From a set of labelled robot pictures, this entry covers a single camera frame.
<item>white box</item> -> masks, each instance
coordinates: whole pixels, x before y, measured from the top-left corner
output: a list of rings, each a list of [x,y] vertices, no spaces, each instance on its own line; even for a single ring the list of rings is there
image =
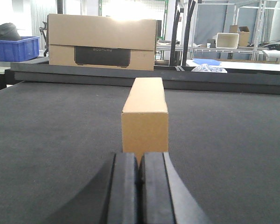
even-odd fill
[[[239,34],[218,33],[216,48],[237,49]]]

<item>shelving unit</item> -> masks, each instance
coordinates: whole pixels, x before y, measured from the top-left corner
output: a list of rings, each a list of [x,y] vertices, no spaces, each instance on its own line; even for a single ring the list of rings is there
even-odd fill
[[[262,54],[261,49],[258,48],[260,42],[260,36],[262,33],[263,23],[264,23],[264,14],[265,10],[280,10],[280,8],[266,7],[268,1],[280,1],[280,0],[246,0],[237,3],[226,3],[225,0],[203,0],[202,3],[196,5],[195,13],[193,15],[193,33],[192,33],[192,43],[191,43],[191,55],[190,58],[194,58],[196,52],[219,52],[219,53],[240,53],[240,54],[250,54],[251,60],[256,60],[259,54]],[[250,6],[255,3],[258,3],[258,6]],[[194,35],[197,22],[197,12],[200,5],[226,5],[234,6],[234,16],[232,24],[236,25],[238,23],[239,12],[241,8],[251,8],[257,9],[257,16],[254,26],[254,32],[252,36],[252,42],[254,43],[253,49],[209,49],[209,48],[200,48],[193,47],[194,45]]]

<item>small cardboard box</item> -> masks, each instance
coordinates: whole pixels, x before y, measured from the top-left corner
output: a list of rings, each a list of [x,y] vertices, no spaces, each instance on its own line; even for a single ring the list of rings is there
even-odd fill
[[[49,15],[49,64],[153,70],[156,20]]]
[[[121,114],[123,152],[168,151],[168,110],[162,78],[136,78]]]
[[[229,33],[239,34],[238,45],[241,47],[247,47],[250,39],[250,30],[248,27],[238,27],[238,25],[231,25],[229,27]]]
[[[248,27],[239,27],[239,41],[238,45],[241,47],[247,47],[250,38],[250,31]]]

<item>black label on box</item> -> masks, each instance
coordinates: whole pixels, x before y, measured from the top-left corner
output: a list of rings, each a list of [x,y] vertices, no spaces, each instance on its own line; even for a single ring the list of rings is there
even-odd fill
[[[77,64],[96,64],[127,67],[130,64],[130,49],[96,48],[75,46]]]

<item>black felt table surface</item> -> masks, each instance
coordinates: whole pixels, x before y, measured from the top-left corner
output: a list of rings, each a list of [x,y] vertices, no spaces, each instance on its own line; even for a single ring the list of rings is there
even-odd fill
[[[121,151],[130,88],[0,91],[0,224],[36,224]],[[165,91],[171,160],[215,224],[280,224],[280,96]]]

